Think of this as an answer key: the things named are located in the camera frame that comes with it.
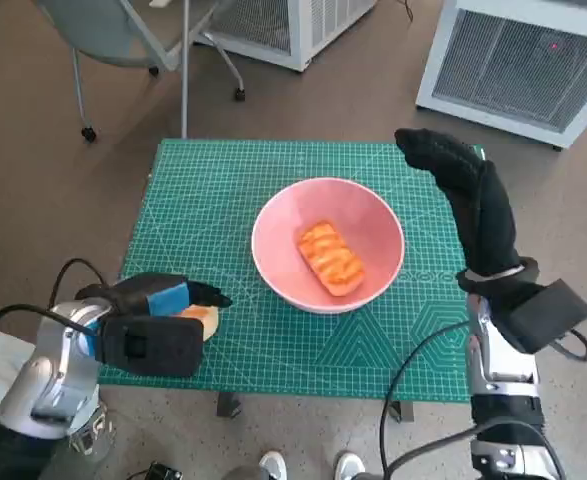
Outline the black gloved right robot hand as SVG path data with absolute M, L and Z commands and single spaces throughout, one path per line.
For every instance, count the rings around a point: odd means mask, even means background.
M 514 217 L 495 165 L 433 130 L 401 128 L 394 137 L 406 163 L 429 172 L 449 201 L 466 268 L 491 277 L 519 267 Z

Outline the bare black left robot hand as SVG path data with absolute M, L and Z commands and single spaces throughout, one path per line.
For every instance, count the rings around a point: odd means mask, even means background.
M 232 300 L 212 285 L 189 280 L 185 275 L 147 272 L 113 285 L 91 284 L 76 300 L 101 298 L 121 314 L 174 316 L 192 305 L 228 308 Z

